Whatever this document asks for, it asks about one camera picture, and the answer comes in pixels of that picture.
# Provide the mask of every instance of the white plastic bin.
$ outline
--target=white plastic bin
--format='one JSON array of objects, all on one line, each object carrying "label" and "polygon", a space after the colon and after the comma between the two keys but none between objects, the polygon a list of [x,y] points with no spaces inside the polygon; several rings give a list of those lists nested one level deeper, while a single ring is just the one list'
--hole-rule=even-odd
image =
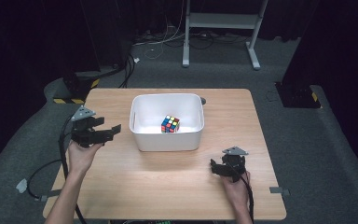
[{"label": "white plastic bin", "polygon": [[[161,132],[161,122],[167,115],[180,120],[176,133]],[[146,94],[132,101],[130,129],[142,151],[197,149],[203,127],[203,108],[197,94]]]}]

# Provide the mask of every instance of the wooden table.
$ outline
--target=wooden table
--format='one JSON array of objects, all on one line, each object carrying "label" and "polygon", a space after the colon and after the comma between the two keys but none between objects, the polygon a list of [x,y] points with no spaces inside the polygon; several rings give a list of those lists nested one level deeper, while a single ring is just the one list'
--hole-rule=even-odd
[{"label": "wooden table", "polygon": [[[200,147],[192,151],[143,152],[129,128],[131,103],[148,93],[188,92],[206,99]],[[221,163],[223,149],[247,150],[255,219],[281,220],[286,211],[269,152],[248,90],[233,89],[94,89],[86,107],[105,117],[98,130],[122,125],[121,133],[101,148],[80,191],[85,218],[151,220],[231,220],[234,214],[210,159]],[[61,189],[62,170],[52,189]],[[48,199],[46,217],[57,197]]]}]

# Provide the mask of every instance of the stand leg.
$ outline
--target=stand leg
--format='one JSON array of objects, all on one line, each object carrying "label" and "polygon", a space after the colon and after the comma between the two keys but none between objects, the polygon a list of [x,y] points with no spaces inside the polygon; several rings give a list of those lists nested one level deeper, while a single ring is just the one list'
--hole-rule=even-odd
[{"label": "stand leg", "polygon": [[189,33],[190,33],[190,0],[187,0],[185,43],[183,45],[183,62],[182,62],[183,67],[190,66],[190,47],[188,45]]},{"label": "stand leg", "polygon": [[260,31],[261,22],[263,21],[264,12],[266,11],[267,3],[269,0],[264,0],[260,12],[258,13],[257,21],[255,24],[255,29],[252,33],[251,42],[246,42],[246,49],[249,52],[249,56],[251,57],[252,66],[254,70],[260,70],[260,63],[258,62],[257,56],[255,55],[255,41],[257,40],[258,32]]}]

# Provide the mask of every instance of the white cable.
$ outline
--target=white cable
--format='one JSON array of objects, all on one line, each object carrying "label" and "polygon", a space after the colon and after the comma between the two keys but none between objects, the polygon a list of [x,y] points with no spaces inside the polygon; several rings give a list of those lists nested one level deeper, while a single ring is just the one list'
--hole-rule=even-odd
[{"label": "white cable", "polygon": [[[162,40],[164,41],[165,40],[165,37],[167,37],[167,33],[168,33],[168,20],[167,20],[167,16],[165,16],[165,22],[167,23],[167,32],[165,32],[165,36],[164,38],[162,38]],[[144,55],[146,58],[148,59],[157,59],[159,56],[161,56],[161,54],[164,52],[164,48],[163,48],[164,44],[163,42],[161,43],[161,52],[159,53],[159,55],[155,56],[155,57],[149,57],[147,56],[147,52],[150,52],[150,51],[154,51],[153,49],[149,49],[147,51],[145,51]]]},{"label": "white cable", "polygon": [[177,39],[177,38],[183,36],[184,34],[179,35],[179,36],[176,36],[176,35],[178,34],[178,32],[179,32],[179,30],[180,30],[180,25],[182,24],[182,19],[183,19],[183,7],[184,7],[184,5],[185,5],[185,0],[182,0],[182,11],[181,11],[181,14],[180,14],[179,25],[178,25],[178,27],[177,27],[177,29],[176,29],[175,34],[173,34],[173,36],[171,36],[171,37],[168,38],[168,39],[165,39],[165,37],[166,37],[166,35],[167,35],[167,33],[168,33],[168,21],[167,21],[167,17],[165,17],[165,21],[166,21],[166,23],[167,23],[167,30],[166,30],[164,39],[163,39],[162,41],[149,42],[149,43],[148,43],[148,42],[145,42],[145,43],[137,43],[137,44],[134,44],[133,46],[138,46],[138,45],[143,45],[143,44],[163,44],[163,43],[165,43],[165,42],[168,42],[168,41],[171,41],[171,40],[174,40],[174,39]]}]

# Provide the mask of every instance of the gray mat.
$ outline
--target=gray mat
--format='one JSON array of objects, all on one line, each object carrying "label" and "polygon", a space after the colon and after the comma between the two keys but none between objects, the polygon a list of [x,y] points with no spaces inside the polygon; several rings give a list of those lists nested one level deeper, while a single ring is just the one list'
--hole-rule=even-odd
[{"label": "gray mat", "polygon": [[[257,40],[260,71],[253,70],[242,44],[191,49],[188,68],[181,66],[181,48],[138,46],[131,55],[140,61],[128,87],[249,89],[279,185],[291,192],[283,198],[287,218],[277,223],[358,223],[358,160],[322,88],[312,86],[322,102],[321,109],[284,108],[275,90],[274,82],[282,80],[296,45],[297,41]],[[124,71],[101,78],[98,88],[116,88],[123,80]],[[22,125],[0,155],[0,223],[44,221],[45,203],[35,202],[15,188],[38,167],[59,158],[57,140],[62,125],[78,108],[52,103],[59,82],[46,86],[48,102]],[[55,163],[42,170],[34,178],[33,191],[47,192],[58,169],[59,164]]]}]

